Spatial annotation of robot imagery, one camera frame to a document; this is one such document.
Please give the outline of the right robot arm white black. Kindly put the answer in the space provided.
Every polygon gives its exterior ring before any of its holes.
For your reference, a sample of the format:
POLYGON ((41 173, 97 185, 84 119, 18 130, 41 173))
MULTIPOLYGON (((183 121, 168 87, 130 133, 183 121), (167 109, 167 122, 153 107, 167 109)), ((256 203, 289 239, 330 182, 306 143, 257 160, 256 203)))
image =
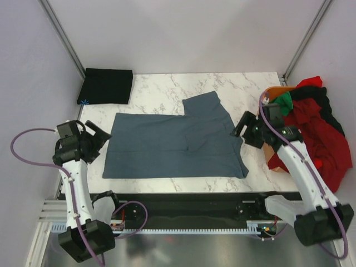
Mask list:
POLYGON ((354 216, 349 204, 341 204, 314 166, 300 130, 287 126, 280 106, 261 105, 259 114, 245 111, 232 135, 247 145, 270 145, 291 174, 301 196, 297 204, 282 195, 271 195, 255 204, 256 215, 267 219, 275 215, 294 228, 304 246, 343 239, 354 216))

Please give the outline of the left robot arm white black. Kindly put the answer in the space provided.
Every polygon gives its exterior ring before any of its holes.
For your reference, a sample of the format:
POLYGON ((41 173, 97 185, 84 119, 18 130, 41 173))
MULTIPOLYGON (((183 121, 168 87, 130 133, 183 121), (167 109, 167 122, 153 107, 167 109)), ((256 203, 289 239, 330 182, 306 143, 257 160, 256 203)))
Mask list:
POLYGON ((66 230, 58 241, 81 263, 115 248, 111 219, 121 215, 122 205, 111 190, 91 197, 87 182, 88 165, 111 135, 91 121, 79 120, 57 125, 57 131, 60 138, 52 160, 60 168, 67 204, 66 230))

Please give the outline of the blue-grey t shirt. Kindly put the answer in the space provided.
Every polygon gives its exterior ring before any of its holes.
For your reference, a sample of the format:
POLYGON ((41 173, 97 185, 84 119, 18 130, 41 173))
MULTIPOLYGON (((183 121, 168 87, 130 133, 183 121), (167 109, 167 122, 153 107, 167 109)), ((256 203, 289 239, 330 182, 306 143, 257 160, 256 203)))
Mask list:
POLYGON ((247 177, 243 140, 217 93, 182 103, 183 115, 117 113, 103 178, 247 177))

